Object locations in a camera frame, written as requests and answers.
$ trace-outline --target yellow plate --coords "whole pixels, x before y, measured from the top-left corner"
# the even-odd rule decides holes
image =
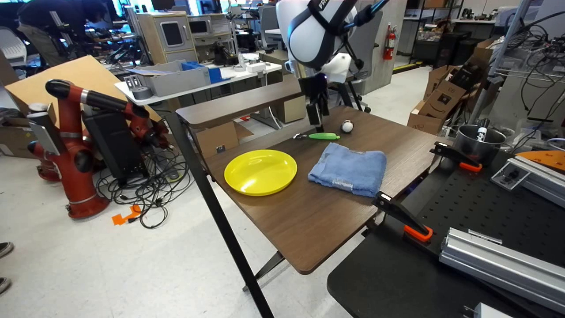
[[[296,175],[296,161],[277,150],[255,150],[234,158],[224,170],[225,181],[250,196],[274,194],[286,188]]]

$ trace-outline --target metal pot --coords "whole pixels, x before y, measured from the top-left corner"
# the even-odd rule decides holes
[[[485,140],[478,141],[478,125],[462,125],[457,130],[453,147],[476,160],[483,166],[489,165],[496,156],[506,136],[494,129],[487,129]]]

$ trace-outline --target red robot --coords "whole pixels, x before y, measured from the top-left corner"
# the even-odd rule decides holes
[[[96,215],[109,204],[108,200],[98,196],[92,181],[94,155],[88,132],[82,130],[81,102],[122,112],[130,121],[129,128],[136,138],[155,147],[168,147],[162,135],[167,129],[150,121],[149,113],[143,107],[87,91],[63,80],[50,80],[45,84],[45,89],[59,101],[59,128],[55,127],[47,113],[30,114],[30,126],[38,141],[31,142],[28,149],[41,160],[40,168],[43,171],[39,172],[43,179],[55,181],[51,165],[56,166],[69,199],[67,210],[71,218]]]

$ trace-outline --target brown tabletop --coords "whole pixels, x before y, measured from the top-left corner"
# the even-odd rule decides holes
[[[386,119],[339,106],[324,117],[326,132],[352,150],[380,150],[387,166],[381,190],[396,196],[431,164],[429,152],[438,137]],[[340,133],[342,121],[355,124],[350,134]],[[301,121],[248,143],[217,154],[206,161],[212,176],[259,230],[300,273],[310,274],[351,238],[376,213],[371,198],[309,182],[307,175],[330,141],[291,137],[311,126]],[[276,149],[291,155],[298,164],[292,183],[279,193],[251,197],[231,189],[224,169],[239,154],[256,149]]]
[[[179,108],[176,112],[191,128],[212,128],[302,95],[298,80],[283,76],[282,82]]]

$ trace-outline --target green object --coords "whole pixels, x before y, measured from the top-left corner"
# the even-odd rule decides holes
[[[315,134],[309,134],[310,139],[320,139],[320,140],[337,140],[340,137],[332,132],[317,132]]]

